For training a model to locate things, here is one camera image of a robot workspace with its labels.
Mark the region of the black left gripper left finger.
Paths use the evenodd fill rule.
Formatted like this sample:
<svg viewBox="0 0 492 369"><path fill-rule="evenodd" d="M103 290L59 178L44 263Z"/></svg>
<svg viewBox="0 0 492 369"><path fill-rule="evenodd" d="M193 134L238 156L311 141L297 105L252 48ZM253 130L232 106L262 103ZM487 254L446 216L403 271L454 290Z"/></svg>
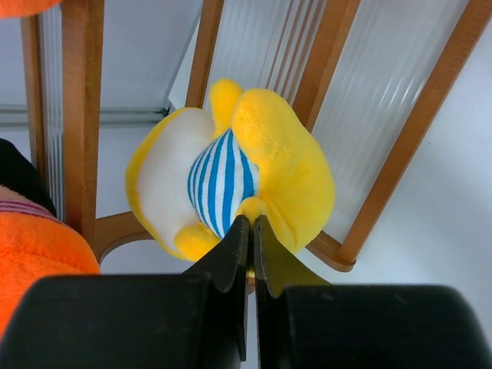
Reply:
<svg viewBox="0 0 492 369"><path fill-rule="evenodd" d="M248 220L180 274L65 275L30 287L3 368L238 368L246 358Z"/></svg>

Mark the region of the yellow striped plush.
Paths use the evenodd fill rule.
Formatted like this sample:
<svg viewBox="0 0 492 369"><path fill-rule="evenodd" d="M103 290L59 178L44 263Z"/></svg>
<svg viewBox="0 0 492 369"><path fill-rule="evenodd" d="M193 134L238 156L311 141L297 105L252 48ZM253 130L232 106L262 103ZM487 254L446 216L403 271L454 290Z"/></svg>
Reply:
<svg viewBox="0 0 492 369"><path fill-rule="evenodd" d="M125 175L132 213L183 260L207 254L239 215L267 217L277 239L300 251L334 209L320 145L274 91L223 78L210 104L174 111L138 146Z"/></svg>

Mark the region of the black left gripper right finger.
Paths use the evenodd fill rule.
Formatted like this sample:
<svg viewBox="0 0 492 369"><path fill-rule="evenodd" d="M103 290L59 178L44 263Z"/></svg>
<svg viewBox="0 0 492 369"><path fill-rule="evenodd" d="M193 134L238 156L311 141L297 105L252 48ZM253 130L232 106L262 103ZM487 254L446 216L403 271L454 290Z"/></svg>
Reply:
<svg viewBox="0 0 492 369"><path fill-rule="evenodd" d="M443 285L332 285L252 228L262 368L489 368L472 307Z"/></svg>

